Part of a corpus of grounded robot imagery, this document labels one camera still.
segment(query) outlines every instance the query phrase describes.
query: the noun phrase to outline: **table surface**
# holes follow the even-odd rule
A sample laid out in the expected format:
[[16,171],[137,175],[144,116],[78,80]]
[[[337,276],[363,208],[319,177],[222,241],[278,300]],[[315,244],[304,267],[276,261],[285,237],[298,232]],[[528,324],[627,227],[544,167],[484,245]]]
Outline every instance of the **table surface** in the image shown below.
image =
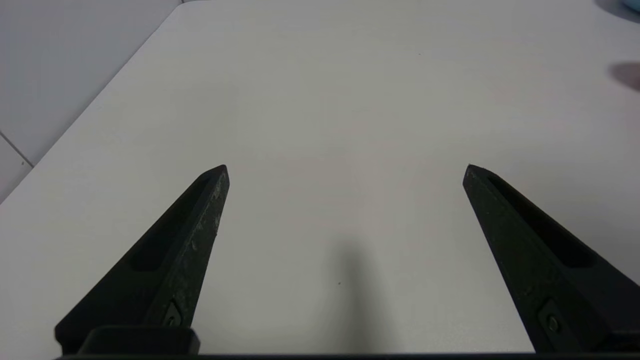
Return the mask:
[[531,351],[462,177],[640,281],[640,25],[603,4],[179,6],[0,206],[3,354],[58,355],[56,323],[222,163],[202,352]]

